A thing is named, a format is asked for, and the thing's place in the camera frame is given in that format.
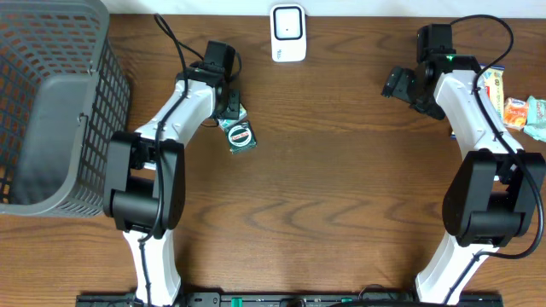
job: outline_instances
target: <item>wood grain surface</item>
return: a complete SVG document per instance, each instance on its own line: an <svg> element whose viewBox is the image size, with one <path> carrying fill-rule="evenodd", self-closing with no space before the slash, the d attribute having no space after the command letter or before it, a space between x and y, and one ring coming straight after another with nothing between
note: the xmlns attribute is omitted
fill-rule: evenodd
<svg viewBox="0 0 546 307"><path fill-rule="evenodd" d="M448 20L308 17L307 57L292 64L271 60L267 17L166 20L203 53L209 39L241 53L235 87L258 138L238 155L218 128L200 128L189 144L175 233L184 282L226 292L408 287L444 234L441 203L462 158L447 120L380 92L392 67L415 67L417 29ZM546 97L546 20L509 23L516 40L503 62L506 96ZM483 62L508 43L491 21L454 32L458 53ZM111 16L110 40L133 83L134 130L171 95L177 52L150 15ZM514 134L527 151L546 154L546 144ZM504 251L526 248L535 228ZM517 262L488 259L467 289L499 291L510 307L543 305L545 257L541 246ZM80 293L136 284L129 247L109 218L0 217L1 306L73 306Z"/></svg>

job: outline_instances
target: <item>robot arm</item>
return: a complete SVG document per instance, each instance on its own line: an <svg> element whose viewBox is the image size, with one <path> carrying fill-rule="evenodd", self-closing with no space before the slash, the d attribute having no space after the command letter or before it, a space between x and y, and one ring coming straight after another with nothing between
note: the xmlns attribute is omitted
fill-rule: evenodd
<svg viewBox="0 0 546 307"><path fill-rule="evenodd" d="M444 197L446 232L432 261L415 278L415 289L421 302L457 304L462 289L487 258L480 257L468 270L474 255L496 252L513 237L524 235L535 202L529 183L479 109L473 93L473 81L480 70L476 59L456 54L450 25L425 26L417 37L418 67L414 71L392 69L382 95L395 96L435 119L447 117L456 134L463 162ZM523 152L499 119L483 79L478 86L493 124L540 188L545 169L542 155ZM492 192L494 181L508 185L506 192Z"/></svg>
<svg viewBox="0 0 546 307"><path fill-rule="evenodd" d="M174 261L172 230L182 216L185 200L184 147L205 119L239 116L239 95L232 95L227 81L234 56L234 49L226 43L209 42L203 62L189 67L188 94L166 120L160 153L154 148L155 132L158 122L183 95L183 74L178 74L171 98L147 124L135 133L115 132L108 145L104 211L113 217L117 229L124 231L131 248L138 279L136 297L146 302L147 293L151 293L152 305L173 305L182 284ZM152 181L132 176L131 169L155 170L157 159L161 159L164 172L164 208L160 226L144 249L139 240L152 231L158 212L157 174ZM145 280L142 254L150 288Z"/></svg>

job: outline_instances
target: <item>white background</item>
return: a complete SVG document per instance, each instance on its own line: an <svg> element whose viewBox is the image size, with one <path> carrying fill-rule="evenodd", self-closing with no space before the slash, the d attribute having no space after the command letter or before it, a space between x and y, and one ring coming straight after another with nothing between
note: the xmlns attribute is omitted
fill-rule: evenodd
<svg viewBox="0 0 546 307"><path fill-rule="evenodd" d="M271 0L102 0L114 14L268 15ZM434 16L493 14L546 18L546 0L299 0L310 16Z"/></svg>

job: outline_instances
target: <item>black metal base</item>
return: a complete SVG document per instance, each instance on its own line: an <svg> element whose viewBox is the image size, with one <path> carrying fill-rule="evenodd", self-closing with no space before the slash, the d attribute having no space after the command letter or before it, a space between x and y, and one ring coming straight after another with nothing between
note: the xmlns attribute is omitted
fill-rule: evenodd
<svg viewBox="0 0 546 307"><path fill-rule="evenodd" d="M346 303L347 307L359 302L374 303L374 306L434 306L416 301L413 293L392 290L366 292L359 300L358 294L220 294L189 293L172 307L329 307ZM76 307L143 307L145 304L134 300L134 294L126 295L79 295ZM503 307L502 296L498 294L464 293L459 307Z"/></svg>

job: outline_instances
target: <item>plastic basket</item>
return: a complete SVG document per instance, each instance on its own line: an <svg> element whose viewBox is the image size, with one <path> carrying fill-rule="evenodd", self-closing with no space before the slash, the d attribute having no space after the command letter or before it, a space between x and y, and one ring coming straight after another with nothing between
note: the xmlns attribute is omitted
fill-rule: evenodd
<svg viewBox="0 0 546 307"><path fill-rule="evenodd" d="M0 0L0 213L102 212L107 142L127 80L96 0Z"/></svg>

